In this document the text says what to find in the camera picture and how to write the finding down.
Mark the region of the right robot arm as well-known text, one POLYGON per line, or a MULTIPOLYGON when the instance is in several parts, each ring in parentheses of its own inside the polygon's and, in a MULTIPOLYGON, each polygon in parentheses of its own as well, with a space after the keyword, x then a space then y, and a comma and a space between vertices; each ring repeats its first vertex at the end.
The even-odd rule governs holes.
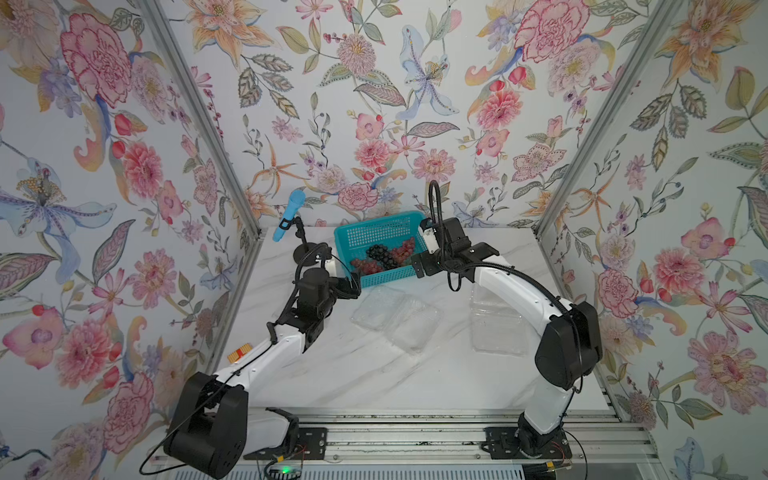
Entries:
POLYGON ((412 257, 419 278, 440 272, 477 284, 521 314, 539 335, 534 363, 539 379, 513 434, 513 451, 540 458, 565 436, 563 421, 583 380, 603 358, 596 309, 563 299, 513 267, 485 242, 473 244, 456 218, 419 224, 426 250, 412 257))

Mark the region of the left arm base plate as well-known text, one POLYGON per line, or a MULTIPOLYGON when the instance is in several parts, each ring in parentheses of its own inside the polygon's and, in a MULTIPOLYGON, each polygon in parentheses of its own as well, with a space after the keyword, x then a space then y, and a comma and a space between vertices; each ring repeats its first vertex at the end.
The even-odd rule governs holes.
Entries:
POLYGON ((246 453, 244 460, 324 460, 328 445, 327 428, 299 427, 288 434, 288 440, 277 447, 246 453))

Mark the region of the black grape bunch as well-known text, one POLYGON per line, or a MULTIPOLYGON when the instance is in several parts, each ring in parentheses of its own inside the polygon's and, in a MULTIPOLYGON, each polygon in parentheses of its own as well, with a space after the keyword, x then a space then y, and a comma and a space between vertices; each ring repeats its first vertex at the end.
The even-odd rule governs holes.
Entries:
POLYGON ((369 259, 380 262, 385 271, 399 268, 396 262, 393 260, 390 250, 382 244, 375 244, 366 250, 366 255, 369 259))

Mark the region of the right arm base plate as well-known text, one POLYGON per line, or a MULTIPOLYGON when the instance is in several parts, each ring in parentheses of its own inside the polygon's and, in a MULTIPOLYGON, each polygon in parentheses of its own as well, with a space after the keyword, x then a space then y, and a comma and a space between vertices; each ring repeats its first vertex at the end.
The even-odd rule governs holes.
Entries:
POLYGON ((563 462, 573 456, 562 428, 539 434, 528 427, 487 427, 484 434, 480 449, 493 460, 563 462))

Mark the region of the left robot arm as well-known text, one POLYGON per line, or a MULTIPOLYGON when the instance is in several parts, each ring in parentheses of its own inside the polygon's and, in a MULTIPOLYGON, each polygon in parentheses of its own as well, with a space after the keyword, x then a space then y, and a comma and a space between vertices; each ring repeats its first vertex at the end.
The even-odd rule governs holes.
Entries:
POLYGON ((314 344, 338 300, 361 294, 359 274, 347 271, 328 244, 302 259, 314 265, 297 266, 285 306, 266 324, 267 339, 244 345, 219 371, 186 381, 158 446, 179 466, 222 479, 245 455, 266 453, 276 464, 299 451, 298 418, 277 407, 251 412, 250 395, 314 344))

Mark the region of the teal plastic mesh basket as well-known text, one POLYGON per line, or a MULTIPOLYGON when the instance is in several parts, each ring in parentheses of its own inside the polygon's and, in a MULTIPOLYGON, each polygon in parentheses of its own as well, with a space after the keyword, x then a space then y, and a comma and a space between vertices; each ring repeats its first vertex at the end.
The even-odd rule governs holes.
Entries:
POLYGON ((360 274, 363 288, 415 276, 412 260, 426 250, 419 233, 424 219, 422 213, 410 211, 337 227, 338 257, 360 274))

